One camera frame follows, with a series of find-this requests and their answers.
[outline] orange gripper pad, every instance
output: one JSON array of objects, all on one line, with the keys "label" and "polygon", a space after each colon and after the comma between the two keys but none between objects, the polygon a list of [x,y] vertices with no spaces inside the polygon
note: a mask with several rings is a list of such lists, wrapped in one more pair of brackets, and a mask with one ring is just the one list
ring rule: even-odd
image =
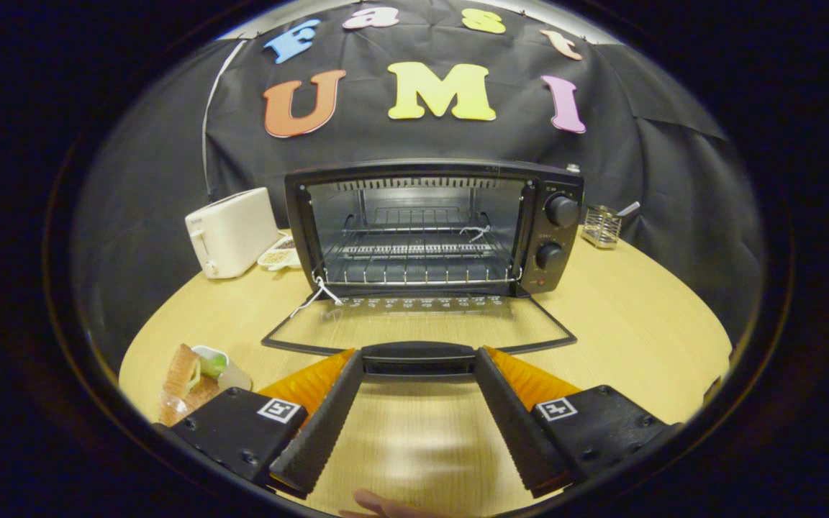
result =
[{"label": "orange gripper pad", "polygon": [[580,389],[571,383],[546,373],[542,368],[530,365],[526,361],[518,360],[503,353],[496,348],[484,347],[488,356],[497,365],[498,370],[504,375],[504,379],[520,397],[520,403],[526,406],[527,412],[533,410],[536,404],[543,401],[558,399],[559,397],[571,396],[578,393]]},{"label": "orange gripper pad", "polygon": [[264,387],[258,391],[258,394],[276,397],[290,403],[302,404],[309,412],[309,416],[300,425],[300,427],[303,427],[309,421],[309,417],[312,417],[312,414],[319,409],[319,405],[322,404],[325,397],[328,396],[345,364],[348,363],[348,358],[354,354],[354,351],[346,350],[313,363],[309,367],[290,374],[283,380]]}]

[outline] green vegetable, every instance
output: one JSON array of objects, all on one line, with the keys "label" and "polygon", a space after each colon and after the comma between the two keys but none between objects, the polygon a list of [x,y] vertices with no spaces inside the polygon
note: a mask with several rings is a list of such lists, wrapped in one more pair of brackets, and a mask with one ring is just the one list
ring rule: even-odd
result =
[{"label": "green vegetable", "polygon": [[217,356],[214,356],[213,358],[210,358],[209,360],[207,360],[207,358],[204,358],[203,356],[201,356],[200,357],[201,373],[203,373],[204,376],[209,376],[211,378],[216,379],[216,378],[219,377],[220,374],[223,373],[223,371],[226,370],[226,363],[227,363],[226,362],[226,357],[224,355],[221,355],[221,354],[217,354]]},{"label": "green vegetable", "polygon": [[191,379],[187,381],[187,387],[185,387],[187,391],[191,391],[191,389],[197,385],[197,381],[200,381],[200,364],[200,361],[194,364],[194,371],[191,373]]}]

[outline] round table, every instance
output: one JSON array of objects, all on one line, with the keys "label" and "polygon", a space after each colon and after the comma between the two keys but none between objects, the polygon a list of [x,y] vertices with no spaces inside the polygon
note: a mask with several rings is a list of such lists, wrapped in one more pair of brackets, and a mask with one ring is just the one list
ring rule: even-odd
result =
[{"label": "round table", "polygon": [[[122,393],[145,419],[158,420],[162,383],[180,344],[226,351],[255,390],[322,360],[261,344],[309,293],[300,270],[253,266],[224,280],[197,274],[132,341],[119,372]],[[521,354],[521,360],[581,389],[609,384],[665,423],[693,416],[705,391],[727,373],[731,344],[716,316],[625,242],[598,250],[579,234],[557,289],[534,299],[578,342]],[[356,488],[462,515],[539,501],[520,483],[469,379],[366,379],[315,491],[301,502],[331,514],[359,511],[351,494]]]}]

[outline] oven control panel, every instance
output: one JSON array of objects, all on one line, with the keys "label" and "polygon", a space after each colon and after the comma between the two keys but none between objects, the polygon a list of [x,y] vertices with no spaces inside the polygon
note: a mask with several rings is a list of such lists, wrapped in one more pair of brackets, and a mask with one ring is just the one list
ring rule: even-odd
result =
[{"label": "oven control panel", "polygon": [[582,177],[539,181],[535,187],[533,225],[527,240],[520,285],[530,293],[552,291],[562,279],[571,255],[584,198]]}]

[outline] wire basket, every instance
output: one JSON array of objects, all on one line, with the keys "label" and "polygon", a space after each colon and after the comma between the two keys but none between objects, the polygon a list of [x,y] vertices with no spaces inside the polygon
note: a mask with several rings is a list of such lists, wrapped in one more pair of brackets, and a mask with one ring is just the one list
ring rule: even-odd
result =
[{"label": "wire basket", "polygon": [[608,206],[596,204],[588,206],[588,213],[584,219],[584,232],[581,236],[597,248],[616,248],[619,242],[619,228],[622,226],[622,217]]}]

